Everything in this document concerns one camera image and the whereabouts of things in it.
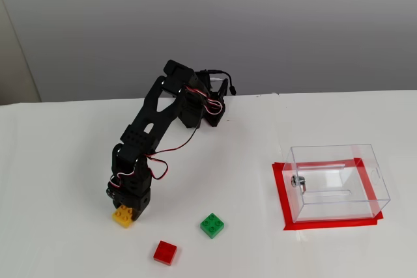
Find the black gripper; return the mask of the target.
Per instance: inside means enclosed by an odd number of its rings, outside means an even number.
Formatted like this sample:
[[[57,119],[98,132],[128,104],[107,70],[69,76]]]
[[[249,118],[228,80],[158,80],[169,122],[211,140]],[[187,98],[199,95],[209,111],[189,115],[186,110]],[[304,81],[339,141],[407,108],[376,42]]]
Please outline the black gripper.
[[[132,209],[132,221],[136,221],[149,205],[151,199],[151,178],[144,180],[127,178],[120,182],[116,178],[110,180],[110,188],[106,193],[114,207],[125,206]]]

